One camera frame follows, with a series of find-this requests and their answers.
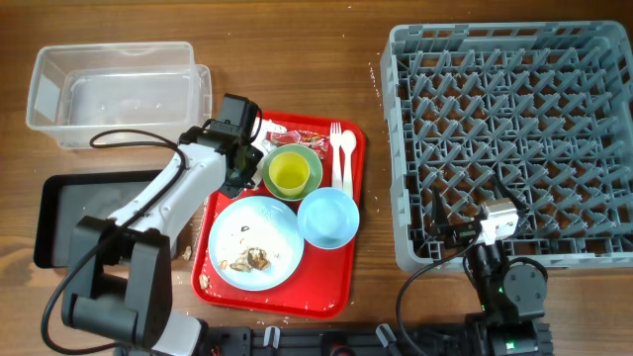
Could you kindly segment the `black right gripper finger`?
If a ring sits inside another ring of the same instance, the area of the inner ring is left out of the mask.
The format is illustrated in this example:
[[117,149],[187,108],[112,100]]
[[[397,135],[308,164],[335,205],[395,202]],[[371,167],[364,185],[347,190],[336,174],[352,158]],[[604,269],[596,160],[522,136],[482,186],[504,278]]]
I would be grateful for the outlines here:
[[432,201],[432,225],[435,227],[442,227],[448,225],[448,218],[443,208],[442,198],[437,188],[432,188],[433,201]]
[[494,174],[491,178],[496,191],[503,197],[508,198],[514,204],[517,211],[519,213],[527,213],[528,206],[520,201],[513,193],[511,193],[498,179],[498,177]]

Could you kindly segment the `white napkin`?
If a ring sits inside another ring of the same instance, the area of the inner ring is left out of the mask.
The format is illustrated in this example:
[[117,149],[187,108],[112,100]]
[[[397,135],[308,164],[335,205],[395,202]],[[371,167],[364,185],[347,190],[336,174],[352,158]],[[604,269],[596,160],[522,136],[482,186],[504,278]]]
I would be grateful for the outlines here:
[[262,152],[263,156],[257,164],[257,170],[252,177],[254,182],[254,186],[258,187],[263,179],[263,165],[266,159],[266,156],[271,153],[274,149],[277,148],[276,144],[273,144],[268,138],[268,134],[282,134],[287,131],[284,126],[273,123],[271,120],[261,120],[259,117],[255,119],[254,123],[254,131],[259,130],[255,141],[252,145]]

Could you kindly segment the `yellow cup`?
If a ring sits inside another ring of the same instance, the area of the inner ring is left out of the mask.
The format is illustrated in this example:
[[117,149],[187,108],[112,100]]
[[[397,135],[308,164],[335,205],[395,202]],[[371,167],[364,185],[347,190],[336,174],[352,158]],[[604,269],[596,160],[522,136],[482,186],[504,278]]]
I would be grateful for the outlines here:
[[267,177],[284,198],[302,194],[309,181],[311,168],[299,153],[282,152],[270,162]]

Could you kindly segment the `green bowl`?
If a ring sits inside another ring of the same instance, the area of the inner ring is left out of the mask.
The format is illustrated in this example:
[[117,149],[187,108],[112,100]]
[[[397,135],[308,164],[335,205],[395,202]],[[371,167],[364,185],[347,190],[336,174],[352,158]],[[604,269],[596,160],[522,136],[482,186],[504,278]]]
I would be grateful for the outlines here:
[[[268,167],[269,164],[271,162],[271,160],[278,154],[282,153],[282,152],[296,152],[299,153],[300,155],[302,155],[309,163],[309,166],[311,168],[311,175],[309,178],[309,181],[305,187],[305,190],[302,192],[301,195],[295,197],[295,198],[284,198],[283,196],[280,195],[280,193],[276,190],[276,188],[272,185],[271,181],[269,180],[269,178],[267,177],[267,173],[268,173]],[[276,198],[280,199],[280,200],[284,200],[284,201],[290,201],[290,202],[294,202],[294,201],[301,201],[303,198],[305,198],[309,193],[311,193],[312,191],[316,190],[321,183],[322,180],[322,175],[323,175],[323,169],[322,169],[322,164],[320,159],[317,157],[317,155],[311,151],[309,148],[306,148],[304,146],[301,146],[299,144],[288,144],[288,145],[284,145],[281,147],[278,147],[276,149],[274,149],[265,159],[264,162],[264,166],[263,166],[263,182],[264,185],[266,186],[266,188],[268,189],[268,191],[275,196]]]

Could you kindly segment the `red snack wrapper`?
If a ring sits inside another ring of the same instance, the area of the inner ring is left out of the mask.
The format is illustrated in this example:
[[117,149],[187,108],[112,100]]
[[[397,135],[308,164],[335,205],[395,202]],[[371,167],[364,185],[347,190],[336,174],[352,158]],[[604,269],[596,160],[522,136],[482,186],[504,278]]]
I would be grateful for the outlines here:
[[319,159],[325,159],[329,145],[329,137],[327,135],[306,130],[267,133],[266,139],[275,146],[299,144],[309,148]]

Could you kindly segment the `light blue bowl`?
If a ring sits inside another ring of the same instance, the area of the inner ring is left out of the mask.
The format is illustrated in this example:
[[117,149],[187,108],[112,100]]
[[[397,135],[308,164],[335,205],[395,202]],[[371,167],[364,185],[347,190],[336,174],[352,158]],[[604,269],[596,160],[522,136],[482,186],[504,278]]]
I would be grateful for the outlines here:
[[347,245],[360,226],[359,209],[352,198],[335,188],[319,188],[300,203],[298,228],[312,246],[334,250]]

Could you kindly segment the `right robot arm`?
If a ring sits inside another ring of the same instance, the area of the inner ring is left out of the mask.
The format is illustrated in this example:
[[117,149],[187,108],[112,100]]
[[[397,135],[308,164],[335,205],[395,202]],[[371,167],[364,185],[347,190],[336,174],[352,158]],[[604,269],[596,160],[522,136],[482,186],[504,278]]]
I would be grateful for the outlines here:
[[503,241],[516,234],[528,207],[498,178],[498,199],[482,203],[468,222],[452,224],[433,189],[431,234],[450,247],[463,246],[463,269],[477,292],[482,311],[465,318],[464,352],[468,355],[552,355],[545,314],[548,272],[528,257],[509,258]]

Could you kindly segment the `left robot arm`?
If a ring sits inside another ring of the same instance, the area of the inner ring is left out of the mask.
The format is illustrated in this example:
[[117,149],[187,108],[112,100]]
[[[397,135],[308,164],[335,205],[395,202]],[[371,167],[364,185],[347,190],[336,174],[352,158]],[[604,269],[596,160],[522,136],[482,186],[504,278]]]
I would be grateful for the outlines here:
[[252,185],[261,160],[253,146],[262,120],[208,120],[178,141],[141,132],[140,146],[174,153],[167,167],[120,216],[86,216],[70,235],[68,270],[51,295],[42,318],[45,344],[62,352],[48,333],[55,303],[67,327],[108,338],[105,349],[172,354],[179,327],[185,354],[195,352],[202,325],[172,310],[171,240],[210,194],[237,195]]

